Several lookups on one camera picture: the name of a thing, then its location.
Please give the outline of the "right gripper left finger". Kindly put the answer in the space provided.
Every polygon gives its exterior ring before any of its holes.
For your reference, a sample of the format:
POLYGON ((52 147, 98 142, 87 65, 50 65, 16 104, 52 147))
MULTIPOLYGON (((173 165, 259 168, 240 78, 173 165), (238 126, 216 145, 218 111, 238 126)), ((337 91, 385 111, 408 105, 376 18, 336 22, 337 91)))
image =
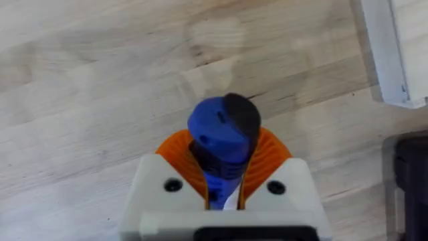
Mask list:
POLYGON ((192 236, 206 210, 207 182, 181 130, 141 157, 119 225, 121 236, 192 236))

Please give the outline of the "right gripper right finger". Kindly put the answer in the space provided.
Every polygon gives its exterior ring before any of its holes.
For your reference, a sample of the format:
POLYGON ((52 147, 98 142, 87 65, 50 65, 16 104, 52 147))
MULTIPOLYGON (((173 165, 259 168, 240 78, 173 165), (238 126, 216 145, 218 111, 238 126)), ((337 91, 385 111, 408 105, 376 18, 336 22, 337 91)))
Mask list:
POLYGON ((307 163, 292 156, 269 130, 260 129, 257 147, 239 190, 239 209, 313 226, 319 238, 332 229, 307 163))

